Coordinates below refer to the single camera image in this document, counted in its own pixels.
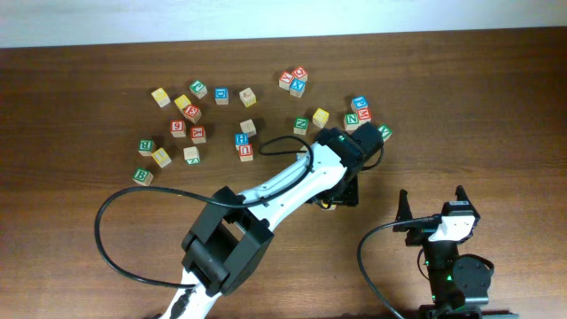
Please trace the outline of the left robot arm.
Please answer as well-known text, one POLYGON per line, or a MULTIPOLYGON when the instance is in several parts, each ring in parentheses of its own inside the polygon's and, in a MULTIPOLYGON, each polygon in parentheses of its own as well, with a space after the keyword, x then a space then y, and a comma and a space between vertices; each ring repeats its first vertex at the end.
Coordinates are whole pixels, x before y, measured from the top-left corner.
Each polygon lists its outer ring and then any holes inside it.
POLYGON ((166 318, 203 318, 258 267, 280 222, 304 204, 357 206, 359 172, 384 148, 379 128, 322 129, 306 154, 263 184, 214 194, 182 241, 182 286, 166 318))

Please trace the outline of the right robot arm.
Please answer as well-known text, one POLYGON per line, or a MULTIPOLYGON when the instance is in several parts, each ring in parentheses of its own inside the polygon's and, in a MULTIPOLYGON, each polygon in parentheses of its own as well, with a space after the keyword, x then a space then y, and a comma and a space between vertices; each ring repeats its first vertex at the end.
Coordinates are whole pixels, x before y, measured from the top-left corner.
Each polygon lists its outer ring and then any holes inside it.
POLYGON ((494 265, 476 254, 460 254, 458 246, 473 236, 480 215, 464 188, 455 190, 456 199, 447 201, 441 212, 417 220, 411 213, 408 192, 400 191, 393 227, 406 234, 407 246, 419 246, 425 257, 431 288, 431 305, 418 309, 420 318, 518 318, 506 310, 484 312, 489 302, 494 265))

